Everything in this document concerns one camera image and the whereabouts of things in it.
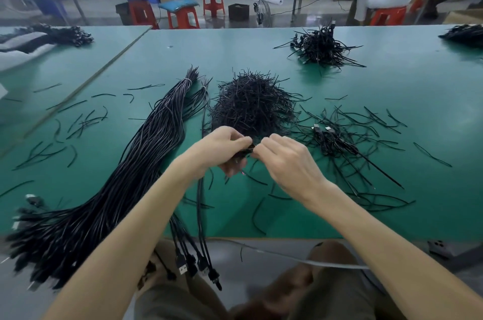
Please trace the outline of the loose black twist ties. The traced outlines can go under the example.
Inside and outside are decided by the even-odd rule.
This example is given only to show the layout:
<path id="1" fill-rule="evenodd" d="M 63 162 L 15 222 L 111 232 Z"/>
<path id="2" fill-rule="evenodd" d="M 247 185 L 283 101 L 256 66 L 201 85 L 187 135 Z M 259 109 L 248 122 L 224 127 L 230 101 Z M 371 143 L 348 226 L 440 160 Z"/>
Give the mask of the loose black twist ties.
<path id="1" fill-rule="evenodd" d="M 167 91 L 166 81 L 90 85 L 0 162 L 0 203 L 17 207 L 28 194 L 52 206 L 86 201 Z"/>

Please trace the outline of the person's left hand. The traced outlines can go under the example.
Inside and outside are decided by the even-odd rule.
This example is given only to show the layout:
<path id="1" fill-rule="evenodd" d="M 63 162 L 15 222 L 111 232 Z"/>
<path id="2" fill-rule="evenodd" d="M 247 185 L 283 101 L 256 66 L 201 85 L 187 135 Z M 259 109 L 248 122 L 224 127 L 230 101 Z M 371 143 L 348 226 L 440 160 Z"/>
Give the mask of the person's left hand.
<path id="1" fill-rule="evenodd" d="M 193 144 L 184 154 L 188 167 L 194 169 L 194 178 L 204 176 L 209 168 L 218 166 L 227 177 L 232 177 L 246 166 L 246 158 L 235 157 L 240 151 L 228 151 L 228 140 L 243 137 L 229 126 L 221 126 Z"/>

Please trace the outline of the stool with teal cushion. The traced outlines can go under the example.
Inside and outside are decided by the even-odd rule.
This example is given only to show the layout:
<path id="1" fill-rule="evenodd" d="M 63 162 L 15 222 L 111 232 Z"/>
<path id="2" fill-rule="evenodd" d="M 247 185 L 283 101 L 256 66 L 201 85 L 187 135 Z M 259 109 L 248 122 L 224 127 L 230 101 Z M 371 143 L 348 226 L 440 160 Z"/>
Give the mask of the stool with teal cushion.
<path id="1" fill-rule="evenodd" d="M 196 14 L 196 0 L 170 0 L 159 3 L 158 8 L 165 10 L 168 16 L 169 29 L 200 29 Z"/>

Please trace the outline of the person's right forearm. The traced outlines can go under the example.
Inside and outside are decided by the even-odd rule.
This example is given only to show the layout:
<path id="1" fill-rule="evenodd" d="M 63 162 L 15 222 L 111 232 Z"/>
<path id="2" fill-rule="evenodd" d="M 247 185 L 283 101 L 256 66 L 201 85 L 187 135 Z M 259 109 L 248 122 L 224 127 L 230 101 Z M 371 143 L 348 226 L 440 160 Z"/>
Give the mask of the person's right forearm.
<path id="1" fill-rule="evenodd" d="M 483 298 L 332 183 L 302 191 L 306 208 L 356 250 L 407 320 L 483 320 Z"/>

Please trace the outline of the small floor fan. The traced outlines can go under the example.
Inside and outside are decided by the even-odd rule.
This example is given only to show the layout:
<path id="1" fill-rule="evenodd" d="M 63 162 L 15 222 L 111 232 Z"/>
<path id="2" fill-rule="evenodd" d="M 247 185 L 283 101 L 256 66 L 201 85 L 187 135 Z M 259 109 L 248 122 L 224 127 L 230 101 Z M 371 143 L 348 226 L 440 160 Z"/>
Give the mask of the small floor fan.
<path id="1" fill-rule="evenodd" d="M 272 17 L 269 3 L 265 0 L 257 0 L 257 2 L 253 3 L 253 7 L 256 15 L 257 26 L 271 28 Z"/>

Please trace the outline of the grey power strip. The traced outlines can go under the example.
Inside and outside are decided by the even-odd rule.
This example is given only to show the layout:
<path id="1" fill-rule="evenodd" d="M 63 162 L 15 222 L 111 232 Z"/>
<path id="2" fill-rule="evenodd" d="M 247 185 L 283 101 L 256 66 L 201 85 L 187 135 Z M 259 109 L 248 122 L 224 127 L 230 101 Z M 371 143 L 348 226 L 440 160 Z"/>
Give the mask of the grey power strip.
<path id="1" fill-rule="evenodd" d="M 429 240 L 427 241 L 428 253 L 437 258 L 438 260 L 448 261 L 454 257 L 453 253 L 446 245 L 445 242 L 441 240 Z"/>

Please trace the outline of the person's olive shorts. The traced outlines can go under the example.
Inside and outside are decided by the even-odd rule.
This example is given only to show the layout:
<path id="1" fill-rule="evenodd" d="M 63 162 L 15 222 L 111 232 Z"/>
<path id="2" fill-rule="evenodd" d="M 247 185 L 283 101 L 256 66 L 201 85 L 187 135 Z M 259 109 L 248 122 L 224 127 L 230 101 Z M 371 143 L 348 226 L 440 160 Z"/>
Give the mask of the person's olive shorts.
<path id="1" fill-rule="evenodd" d="M 134 320 L 407 320 L 355 270 L 299 263 L 248 302 L 227 310 L 199 275 L 177 271 L 174 244 L 160 239 L 138 283 Z"/>

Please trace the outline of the white foam sheet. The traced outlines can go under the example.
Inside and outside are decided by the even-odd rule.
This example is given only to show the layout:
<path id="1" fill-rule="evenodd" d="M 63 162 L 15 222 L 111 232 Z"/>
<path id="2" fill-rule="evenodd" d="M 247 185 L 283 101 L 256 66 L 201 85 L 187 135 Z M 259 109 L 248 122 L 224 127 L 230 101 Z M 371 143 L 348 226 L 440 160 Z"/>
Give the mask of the white foam sheet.
<path id="1" fill-rule="evenodd" d="M 49 35 L 43 32 L 16 35 L 0 43 L 0 72 L 32 61 L 55 47 Z"/>

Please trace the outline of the person's right hand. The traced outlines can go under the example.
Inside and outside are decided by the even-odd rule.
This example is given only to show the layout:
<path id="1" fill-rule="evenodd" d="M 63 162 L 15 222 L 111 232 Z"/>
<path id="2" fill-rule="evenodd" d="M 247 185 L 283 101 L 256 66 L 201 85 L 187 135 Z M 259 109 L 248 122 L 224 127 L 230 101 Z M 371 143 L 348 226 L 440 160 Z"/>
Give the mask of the person's right hand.
<path id="1" fill-rule="evenodd" d="M 306 146 L 278 134 L 271 134 L 260 143 L 276 153 L 273 161 L 262 163 L 284 192 L 305 205 L 314 203 L 321 197 L 329 186 L 329 181 Z"/>

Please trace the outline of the red plastic stool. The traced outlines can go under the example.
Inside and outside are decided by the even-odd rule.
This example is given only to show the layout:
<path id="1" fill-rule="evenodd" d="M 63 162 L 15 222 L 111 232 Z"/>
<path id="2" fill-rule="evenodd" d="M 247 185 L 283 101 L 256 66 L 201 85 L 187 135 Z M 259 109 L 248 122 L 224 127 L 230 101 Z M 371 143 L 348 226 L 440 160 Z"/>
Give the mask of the red plastic stool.
<path id="1" fill-rule="evenodd" d="M 128 6 L 132 25 L 150 25 L 152 29 L 159 30 L 152 6 L 147 0 L 130 0 Z"/>
<path id="2" fill-rule="evenodd" d="M 210 13 L 212 18 L 217 17 L 218 11 L 222 11 L 226 15 L 224 0 L 203 0 L 203 15 Z"/>
<path id="3" fill-rule="evenodd" d="M 403 25 L 407 7 L 377 9 L 373 12 L 370 26 L 399 26 Z"/>

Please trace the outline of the single black twist tie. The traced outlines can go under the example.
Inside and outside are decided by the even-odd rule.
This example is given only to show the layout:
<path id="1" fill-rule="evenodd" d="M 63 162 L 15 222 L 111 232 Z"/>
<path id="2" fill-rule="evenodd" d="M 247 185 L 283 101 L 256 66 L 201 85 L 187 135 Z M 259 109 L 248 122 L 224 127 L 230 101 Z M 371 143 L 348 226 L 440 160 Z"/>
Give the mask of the single black twist tie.
<path id="1" fill-rule="evenodd" d="M 448 162 L 445 162 L 437 157 L 435 157 L 434 155 L 432 155 L 428 150 L 426 150 L 425 148 L 423 148 L 421 145 L 419 145 L 418 143 L 416 142 L 413 142 L 413 145 L 421 152 L 423 153 L 424 155 L 426 155 L 427 157 L 429 157 L 430 159 L 446 166 L 446 167 L 449 167 L 449 168 L 452 168 L 453 166 L 451 164 L 449 164 Z"/>

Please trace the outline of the black crate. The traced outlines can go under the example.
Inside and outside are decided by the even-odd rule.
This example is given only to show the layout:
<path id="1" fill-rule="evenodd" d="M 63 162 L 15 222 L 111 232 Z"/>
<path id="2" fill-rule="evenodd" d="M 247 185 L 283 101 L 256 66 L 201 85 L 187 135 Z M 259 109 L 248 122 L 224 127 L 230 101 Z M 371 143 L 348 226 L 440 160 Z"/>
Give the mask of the black crate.
<path id="1" fill-rule="evenodd" d="M 229 5 L 228 18 L 231 22 L 248 22 L 250 18 L 250 5 L 238 3 Z"/>

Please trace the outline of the person's left forearm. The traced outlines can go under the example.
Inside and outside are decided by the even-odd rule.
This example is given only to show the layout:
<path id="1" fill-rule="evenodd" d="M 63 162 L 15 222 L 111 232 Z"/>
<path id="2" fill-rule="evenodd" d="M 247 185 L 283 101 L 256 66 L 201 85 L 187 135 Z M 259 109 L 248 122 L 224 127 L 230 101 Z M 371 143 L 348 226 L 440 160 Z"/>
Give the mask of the person's left forearm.
<path id="1" fill-rule="evenodd" d="M 123 320 L 171 215 L 199 174 L 199 164 L 176 158 L 82 263 L 41 320 Z"/>

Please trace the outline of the pile of black twist ties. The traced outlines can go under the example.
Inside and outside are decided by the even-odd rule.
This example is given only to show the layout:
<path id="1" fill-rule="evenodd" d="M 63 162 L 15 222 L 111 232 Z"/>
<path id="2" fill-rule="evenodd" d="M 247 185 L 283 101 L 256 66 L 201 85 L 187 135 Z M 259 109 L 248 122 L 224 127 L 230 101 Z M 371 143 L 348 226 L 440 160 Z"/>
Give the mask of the pile of black twist ties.
<path id="1" fill-rule="evenodd" d="M 296 104 L 302 95 L 280 86 L 278 75 L 241 71 L 229 81 L 220 81 L 218 94 L 209 104 L 210 130 L 228 126 L 253 141 L 271 134 L 288 135 L 298 121 Z"/>

